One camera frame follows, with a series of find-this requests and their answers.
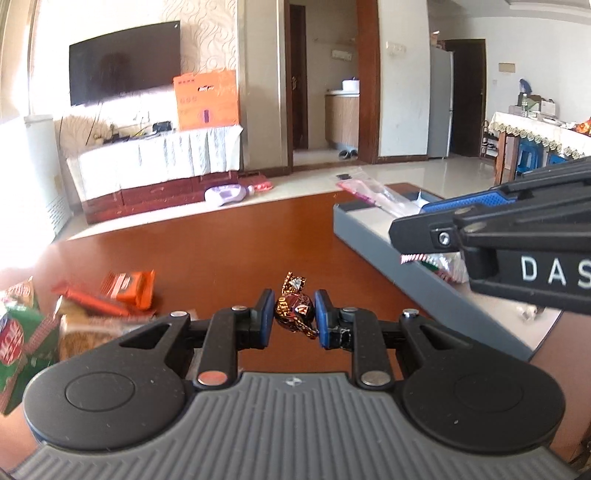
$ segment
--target wooden table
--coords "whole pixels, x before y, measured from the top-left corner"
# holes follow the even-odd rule
[[[34,268],[1,272],[0,288],[33,275],[41,309],[50,312],[57,300],[50,288],[59,280],[96,291],[108,271],[155,269],[160,311],[195,309],[205,319],[224,307],[254,305],[264,288],[278,292],[293,271],[307,277],[309,294],[325,288],[337,306],[366,307],[394,320],[417,305],[333,234],[333,205],[350,199],[344,192],[326,193],[59,242]],[[589,318],[565,314],[532,360],[565,392],[567,413],[553,444],[565,459],[591,421],[590,343]],[[349,371],[351,355],[327,352],[317,341],[274,325],[269,347],[241,352],[239,364],[250,371]]]

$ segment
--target cardboard box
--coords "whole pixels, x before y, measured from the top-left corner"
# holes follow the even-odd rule
[[[546,115],[556,116],[556,104],[542,100],[540,103],[540,112]]]
[[[174,78],[178,127],[229,127],[240,123],[235,70],[186,73]]]

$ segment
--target black circular plate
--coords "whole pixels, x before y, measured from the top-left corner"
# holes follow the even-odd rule
[[[549,441],[564,414],[554,379],[488,348],[440,351],[412,374],[402,400],[430,436],[453,448],[515,453]]]
[[[31,429],[72,450],[117,450],[153,438],[185,404],[183,381],[165,365],[165,353],[116,340],[48,368],[25,390]]]

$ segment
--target blue rubber grip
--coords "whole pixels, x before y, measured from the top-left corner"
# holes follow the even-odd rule
[[[484,205],[487,207],[496,207],[497,205],[507,205],[514,203],[515,199],[508,199],[500,194],[500,192],[480,192],[474,195],[465,195],[463,197],[456,197],[449,200],[442,200],[441,202],[429,203],[423,207],[421,212],[431,213],[439,212],[441,210],[451,210],[470,205]]]
[[[263,347],[269,345],[269,338],[271,337],[271,328],[273,327],[273,307],[275,306],[275,294],[267,297],[265,306],[262,308],[261,318],[261,344]]]
[[[314,293],[314,302],[316,307],[316,326],[318,327],[318,340],[322,348],[327,348],[329,345],[329,324],[328,312],[326,306],[322,301],[322,296],[319,292]]]

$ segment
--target refrigerator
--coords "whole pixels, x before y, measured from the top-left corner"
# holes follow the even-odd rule
[[[453,52],[431,47],[429,158],[449,156],[453,119]]]

